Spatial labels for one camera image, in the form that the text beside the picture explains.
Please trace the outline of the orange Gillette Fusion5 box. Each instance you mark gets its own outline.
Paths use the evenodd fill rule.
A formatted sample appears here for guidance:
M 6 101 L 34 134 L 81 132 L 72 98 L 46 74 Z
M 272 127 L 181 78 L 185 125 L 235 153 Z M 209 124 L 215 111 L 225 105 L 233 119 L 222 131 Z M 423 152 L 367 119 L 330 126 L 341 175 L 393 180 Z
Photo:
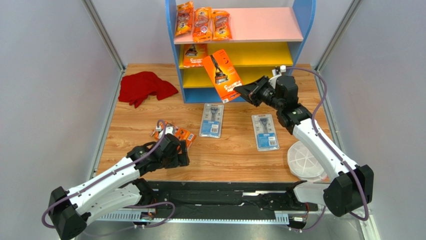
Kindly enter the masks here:
M 201 62 L 222 103 L 240 96 L 234 88 L 242 86 L 243 81 L 224 49 L 204 57 Z
M 185 44 L 183 46 L 182 66 L 183 68 L 198 68 L 203 66 L 203 59 L 207 57 L 207 44 Z

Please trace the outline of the orange razor cartridge box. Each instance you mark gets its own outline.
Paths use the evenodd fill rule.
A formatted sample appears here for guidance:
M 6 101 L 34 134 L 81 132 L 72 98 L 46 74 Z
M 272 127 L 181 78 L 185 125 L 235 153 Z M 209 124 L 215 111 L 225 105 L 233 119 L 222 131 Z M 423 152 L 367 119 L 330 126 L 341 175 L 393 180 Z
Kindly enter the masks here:
M 175 137 L 178 138 L 178 140 L 180 141 L 186 141 L 186 146 L 189 149 L 191 147 L 191 145 L 193 144 L 194 140 L 196 139 L 196 135 L 182 127 L 179 127 L 175 124 L 173 124 L 175 126 L 176 132 L 175 132 Z M 159 140 L 155 137 L 155 134 L 157 132 L 156 127 L 152 130 L 152 132 L 150 133 L 150 137 L 154 137 L 156 140 Z

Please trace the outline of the clear blue razor blister pack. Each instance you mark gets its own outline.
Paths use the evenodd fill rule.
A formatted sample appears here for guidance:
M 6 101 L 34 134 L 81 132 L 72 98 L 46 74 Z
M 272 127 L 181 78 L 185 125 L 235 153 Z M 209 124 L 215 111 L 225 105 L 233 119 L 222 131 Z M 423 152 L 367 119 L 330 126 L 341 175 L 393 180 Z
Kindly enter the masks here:
M 279 150 L 280 145 L 271 114 L 256 114 L 251 116 L 256 147 L 259 152 Z
M 224 115 L 223 104 L 205 103 L 199 130 L 200 137 L 220 138 Z

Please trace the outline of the orange BIC razor bag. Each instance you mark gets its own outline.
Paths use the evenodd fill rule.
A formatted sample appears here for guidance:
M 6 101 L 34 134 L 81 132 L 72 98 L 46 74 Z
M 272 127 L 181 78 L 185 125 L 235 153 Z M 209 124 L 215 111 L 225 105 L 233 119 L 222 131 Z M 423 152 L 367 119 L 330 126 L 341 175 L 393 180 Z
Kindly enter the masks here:
M 200 7 L 194 12 L 192 39 L 195 43 L 211 41 L 213 34 L 210 28 L 211 7 Z
M 224 10 L 214 10 L 212 12 L 213 41 L 227 41 L 232 39 L 230 26 L 230 14 Z
M 186 3 L 179 4 L 176 7 L 176 29 L 175 36 L 181 36 L 192 33 L 194 24 L 194 4 L 190 0 Z

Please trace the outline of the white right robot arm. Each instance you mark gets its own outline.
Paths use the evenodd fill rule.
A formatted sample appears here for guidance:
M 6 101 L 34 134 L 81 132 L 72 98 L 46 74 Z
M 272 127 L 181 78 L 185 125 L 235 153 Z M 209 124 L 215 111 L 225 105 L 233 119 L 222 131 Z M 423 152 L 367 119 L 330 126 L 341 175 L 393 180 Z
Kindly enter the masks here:
M 362 220 L 369 217 L 373 170 L 345 155 L 318 127 L 311 112 L 299 103 L 299 88 L 294 77 L 263 76 L 253 83 L 234 87 L 234 91 L 256 107 L 264 103 L 274 108 L 280 125 L 307 147 L 326 172 L 330 183 L 302 180 L 289 187 L 286 191 L 293 202 L 323 205 L 336 217 L 363 207 Z

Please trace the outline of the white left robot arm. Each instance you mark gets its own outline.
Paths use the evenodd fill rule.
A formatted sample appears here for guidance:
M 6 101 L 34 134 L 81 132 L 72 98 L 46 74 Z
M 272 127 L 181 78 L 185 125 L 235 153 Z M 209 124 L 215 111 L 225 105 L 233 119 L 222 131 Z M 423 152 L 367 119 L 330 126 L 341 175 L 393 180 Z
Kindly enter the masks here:
M 189 163 L 185 140 L 167 133 L 158 141 L 134 147 L 113 167 L 85 183 L 68 190 L 61 186 L 54 189 L 42 223 L 55 229 L 61 240 L 71 240 L 95 220 L 118 209 L 151 208 L 153 190 L 142 176 Z

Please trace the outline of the blue shelf unit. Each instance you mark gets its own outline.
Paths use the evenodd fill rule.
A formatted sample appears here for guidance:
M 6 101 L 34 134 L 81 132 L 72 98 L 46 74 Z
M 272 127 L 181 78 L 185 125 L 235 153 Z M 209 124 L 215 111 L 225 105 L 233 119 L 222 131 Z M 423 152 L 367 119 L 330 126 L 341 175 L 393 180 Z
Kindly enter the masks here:
M 208 52 L 221 49 L 230 57 L 242 84 L 271 76 L 273 67 L 294 65 L 312 28 L 317 3 L 296 0 L 291 7 L 228 8 L 233 40 L 208 43 Z M 185 104 L 219 103 L 207 71 L 203 67 L 183 67 L 184 45 L 190 36 L 175 36 L 177 4 L 165 0 L 165 17 L 176 64 L 182 99 Z

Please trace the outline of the red cloth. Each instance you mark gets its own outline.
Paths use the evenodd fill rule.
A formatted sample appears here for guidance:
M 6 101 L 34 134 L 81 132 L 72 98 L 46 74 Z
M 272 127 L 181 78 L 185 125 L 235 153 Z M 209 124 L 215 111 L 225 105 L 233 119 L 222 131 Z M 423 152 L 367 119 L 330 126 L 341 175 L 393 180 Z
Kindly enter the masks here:
M 118 101 L 128 103 L 136 109 L 149 96 L 155 96 L 158 101 L 161 101 L 178 92 L 173 84 L 162 80 L 154 72 L 142 71 L 122 78 Z

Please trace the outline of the white round plastic lid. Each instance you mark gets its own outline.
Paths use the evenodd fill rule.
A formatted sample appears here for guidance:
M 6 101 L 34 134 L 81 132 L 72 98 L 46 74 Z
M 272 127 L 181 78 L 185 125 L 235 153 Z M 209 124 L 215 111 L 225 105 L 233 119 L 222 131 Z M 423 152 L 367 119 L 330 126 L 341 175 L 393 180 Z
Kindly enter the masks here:
M 288 149 L 287 164 L 290 172 L 300 180 L 315 183 L 327 178 L 323 167 L 301 141 Z

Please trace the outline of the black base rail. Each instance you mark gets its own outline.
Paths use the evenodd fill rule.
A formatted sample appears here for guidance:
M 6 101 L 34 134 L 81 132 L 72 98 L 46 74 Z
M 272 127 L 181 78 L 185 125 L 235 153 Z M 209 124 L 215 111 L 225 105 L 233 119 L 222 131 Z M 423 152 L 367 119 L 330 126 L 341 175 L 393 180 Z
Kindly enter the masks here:
M 314 203 L 297 203 L 290 182 L 148 181 L 153 189 L 154 221 L 285 224 L 289 216 L 316 213 Z

